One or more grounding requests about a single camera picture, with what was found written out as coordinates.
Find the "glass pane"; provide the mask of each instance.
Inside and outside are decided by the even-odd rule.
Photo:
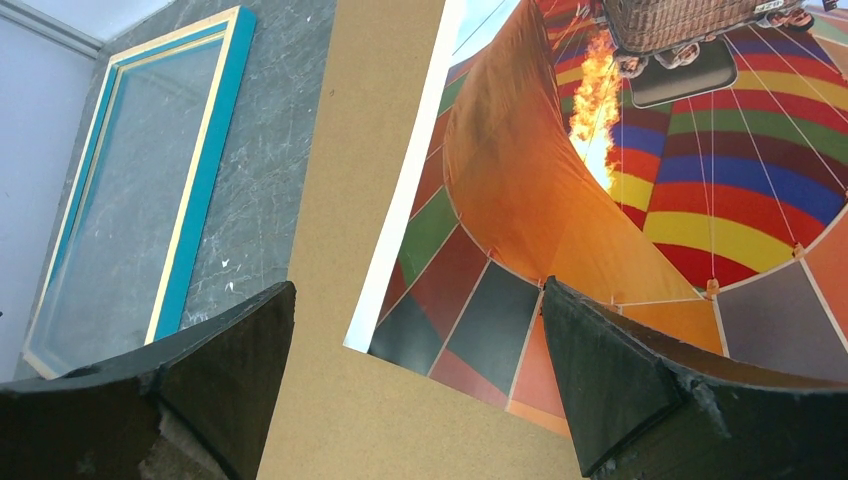
[[[56,373],[144,344],[220,50],[219,38],[119,73],[34,327],[31,349]]]

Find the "grey panel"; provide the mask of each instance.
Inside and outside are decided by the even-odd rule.
[[[441,349],[442,339],[427,314],[407,294],[377,327],[368,353],[427,375]]]
[[[800,263],[723,292],[718,301],[734,360],[848,381],[848,353]]]
[[[447,348],[508,395],[539,293],[490,263]]]
[[[738,77],[736,62],[723,39],[701,43],[691,65],[666,70],[651,57],[642,75],[630,80],[633,105],[650,108],[682,98],[727,88]]]

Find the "white wall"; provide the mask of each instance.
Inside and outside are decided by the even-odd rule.
[[[12,379],[94,61],[0,19],[0,382]]]
[[[173,0],[21,0],[102,42],[114,39]]]

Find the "flame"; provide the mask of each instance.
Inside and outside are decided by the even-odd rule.
[[[609,34],[592,37],[586,60],[583,61],[583,81],[574,93],[574,113],[571,116],[569,140],[586,168],[607,192],[613,184],[613,165],[607,156],[612,150],[612,126],[619,120],[618,93],[621,78],[612,67],[613,44]]]

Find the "person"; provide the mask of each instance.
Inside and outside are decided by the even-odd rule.
[[[813,28],[816,19],[803,8],[795,8],[789,11],[789,13],[767,13],[755,23],[760,28],[783,27],[794,32],[806,32]]]
[[[636,78],[642,75],[648,66],[648,57],[635,57],[623,53],[616,53],[615,62],[622,78]]]
[[[701,46],[698,43],[690,43],[657,53],[654,55],[654,59],[666,70],[673,70],[677,67],[691,65],[700,54]]]

